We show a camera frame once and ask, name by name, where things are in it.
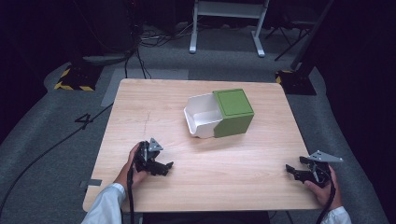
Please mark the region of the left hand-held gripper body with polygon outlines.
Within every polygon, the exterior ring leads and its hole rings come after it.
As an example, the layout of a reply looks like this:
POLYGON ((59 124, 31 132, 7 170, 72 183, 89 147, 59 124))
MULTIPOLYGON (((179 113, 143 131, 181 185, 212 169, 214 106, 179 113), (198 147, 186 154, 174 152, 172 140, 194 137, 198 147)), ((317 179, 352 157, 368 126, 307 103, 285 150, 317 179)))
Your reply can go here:
POLYGON ((138 172, 147 171, 150 173, 151 169, 159 169, 156 165, 156 157, 160 154, 163 148, 154 139, 149 141, 142 141, 139 143, 138 150, 134 155, 134 164, 138 172))

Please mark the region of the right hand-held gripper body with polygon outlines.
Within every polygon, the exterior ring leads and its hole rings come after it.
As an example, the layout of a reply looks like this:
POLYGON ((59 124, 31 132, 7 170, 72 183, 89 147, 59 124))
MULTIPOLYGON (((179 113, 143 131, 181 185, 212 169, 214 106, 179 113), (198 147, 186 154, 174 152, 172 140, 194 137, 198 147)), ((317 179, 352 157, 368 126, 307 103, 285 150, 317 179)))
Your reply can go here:
POLYGON ((335 157, 323 151, 317 150, 308 156, 308 168, 311 170, 315 182, 321 188, 324 188, 331 179, 330 162, 343 162, 340 157, 335 157))

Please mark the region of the white plastic drawer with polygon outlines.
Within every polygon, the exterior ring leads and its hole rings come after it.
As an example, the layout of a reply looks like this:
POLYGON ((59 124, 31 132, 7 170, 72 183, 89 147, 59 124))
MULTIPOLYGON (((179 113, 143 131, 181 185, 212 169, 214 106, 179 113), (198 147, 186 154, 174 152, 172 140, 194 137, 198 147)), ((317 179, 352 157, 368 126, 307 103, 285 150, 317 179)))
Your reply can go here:
POLYGON ((213 137, 215 127, 223 120, 213 93, 190 97, 184 115, 190 134, 199 138, 213 137))

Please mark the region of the green drawer case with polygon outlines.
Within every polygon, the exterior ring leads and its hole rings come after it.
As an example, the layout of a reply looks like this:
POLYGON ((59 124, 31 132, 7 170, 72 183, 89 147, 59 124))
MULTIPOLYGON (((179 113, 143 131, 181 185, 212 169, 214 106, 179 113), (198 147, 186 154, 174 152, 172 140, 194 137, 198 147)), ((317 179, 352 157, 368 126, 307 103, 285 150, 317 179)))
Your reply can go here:
POLYGON ((254 110, 242 89, 213 91, 222 120, 214 128, 216 138, 246 133, 254 110))

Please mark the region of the person's right hand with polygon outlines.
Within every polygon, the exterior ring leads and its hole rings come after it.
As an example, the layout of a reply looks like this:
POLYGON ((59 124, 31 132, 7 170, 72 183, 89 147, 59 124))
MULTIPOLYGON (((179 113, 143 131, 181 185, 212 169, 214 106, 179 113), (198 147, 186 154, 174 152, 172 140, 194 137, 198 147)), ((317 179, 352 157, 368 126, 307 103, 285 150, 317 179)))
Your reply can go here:
POLYGON ((323 207, 326 206, 327 202, 330 199, 331 189, 335 188, 332 204, 329 206, 329 210, 332 211, 333 209, 341 207, 343 204, 341 192, 337 183, 336 173, 331 166, 329 167, 329 169, 331 171, 332 183, 328 184, 325 188, 321 188, 311 181, 305 181, 304 185, 314 193, 318 200, 318 203, 323 207))

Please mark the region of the person's left hand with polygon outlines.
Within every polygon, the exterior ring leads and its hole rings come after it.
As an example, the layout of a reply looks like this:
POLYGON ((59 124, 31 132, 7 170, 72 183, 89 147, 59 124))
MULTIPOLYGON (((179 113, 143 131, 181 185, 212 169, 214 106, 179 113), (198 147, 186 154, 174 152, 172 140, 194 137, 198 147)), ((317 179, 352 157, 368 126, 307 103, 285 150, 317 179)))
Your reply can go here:
POLYGON ((115 183, 121 184, 125 189, 136 188, 148 175, 146 171, 137 172, 134 165, 134 155, 138 150, 139 144, 136 144, 130 151, 127 162, 121 168, 115 183))

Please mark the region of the small grey floor tape piece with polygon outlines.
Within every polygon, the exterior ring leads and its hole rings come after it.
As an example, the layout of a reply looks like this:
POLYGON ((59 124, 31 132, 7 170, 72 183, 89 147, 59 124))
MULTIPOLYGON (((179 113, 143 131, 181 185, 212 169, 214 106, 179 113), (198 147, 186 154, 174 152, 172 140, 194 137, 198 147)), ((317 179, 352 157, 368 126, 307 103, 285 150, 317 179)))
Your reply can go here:
POLYGON ((88 186, 96 186, 96 187, 100 187, 102 184, 102 180, 101 179, 89 179, 89 180, 83 180, 79 183, 79 186, 81 188, 86 189, 88 186))

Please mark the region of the black floor tape mark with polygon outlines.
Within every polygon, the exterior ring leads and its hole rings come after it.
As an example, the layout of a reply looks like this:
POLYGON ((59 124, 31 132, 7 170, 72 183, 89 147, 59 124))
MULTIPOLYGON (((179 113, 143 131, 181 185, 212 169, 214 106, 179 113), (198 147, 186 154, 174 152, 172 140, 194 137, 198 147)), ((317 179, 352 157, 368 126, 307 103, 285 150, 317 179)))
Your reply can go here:
POLYGON ((85 130, 86 127, 92 123, 91 115, 86 113, 82 115, 81 117, 75 119, 75 123, 80 123, 81 124, 81 129, 85 130))

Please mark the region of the black yellow striped stand base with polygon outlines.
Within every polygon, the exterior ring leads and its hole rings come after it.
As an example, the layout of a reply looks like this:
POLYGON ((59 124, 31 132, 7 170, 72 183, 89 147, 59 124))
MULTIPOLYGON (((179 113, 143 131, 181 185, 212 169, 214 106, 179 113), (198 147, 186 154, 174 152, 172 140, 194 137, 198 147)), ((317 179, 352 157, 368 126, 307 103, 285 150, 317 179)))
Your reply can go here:
POLYGON ((278 70, 275 73, 275 78, 286 94, 317 94, 309 77, 300 75, 297 71, 278 70))
POLYGON ((94 91, 103 66, 69 64, 54 86, 55 90, 94 91))

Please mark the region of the dark slanted stand pole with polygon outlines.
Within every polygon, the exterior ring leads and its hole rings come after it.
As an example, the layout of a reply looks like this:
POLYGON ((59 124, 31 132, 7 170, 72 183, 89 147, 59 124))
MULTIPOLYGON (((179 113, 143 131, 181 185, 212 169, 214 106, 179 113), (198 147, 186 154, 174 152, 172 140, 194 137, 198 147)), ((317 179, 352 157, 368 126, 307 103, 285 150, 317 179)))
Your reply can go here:
POLYGON ((321 12, 317 23, 314 25, 313 29, 311 30, 310 34, 308 35, 307 39, 305 40, 303 46, 299 50, 297 56, 294 58, 293 62, 290 65, 290 68, 292 70, 297 70, 304 62, 305 57, 308 55, 309 48, 312 45, 313 39, 318 32, 319 27, 325 20, 329 10, 332 7, 334 0, 328 0, 328 3, 326 4, 326 7, 323 9, 321 12))

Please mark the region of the black tripod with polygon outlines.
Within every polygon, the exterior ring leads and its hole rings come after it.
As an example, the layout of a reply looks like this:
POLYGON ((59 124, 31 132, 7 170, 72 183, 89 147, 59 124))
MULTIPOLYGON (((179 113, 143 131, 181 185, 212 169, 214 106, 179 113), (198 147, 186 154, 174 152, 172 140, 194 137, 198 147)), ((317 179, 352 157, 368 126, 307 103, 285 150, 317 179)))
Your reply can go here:
POLYGON ((265 38, 268 39, 274 34, 280 34, 288 44, 288 46, 275 57, 275 61, 279 61, 285 54, 309 36, 314 25, 313 22, 307 21, 289 21, 273 27, 265 38))

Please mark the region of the white metal table frame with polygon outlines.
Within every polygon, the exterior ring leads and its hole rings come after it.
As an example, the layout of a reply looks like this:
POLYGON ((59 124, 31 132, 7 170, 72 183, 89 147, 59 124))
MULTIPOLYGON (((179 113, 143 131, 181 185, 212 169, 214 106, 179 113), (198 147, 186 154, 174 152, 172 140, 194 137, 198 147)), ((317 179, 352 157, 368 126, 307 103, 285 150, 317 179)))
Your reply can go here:
POLYGON ((197 50, 198 17, 213 16, 257 20, 258 22, 256 25, 256 29, 251 32, 251 35, 258 56, 264 57, 265 51, 262 47, 262 42, 260 41, 260 33, 269 6, 269 2, 270 0, 264 0, 262 4, 244 4, 195 0, 192 13, 192 33, 189 53, 194 54, 197 50))

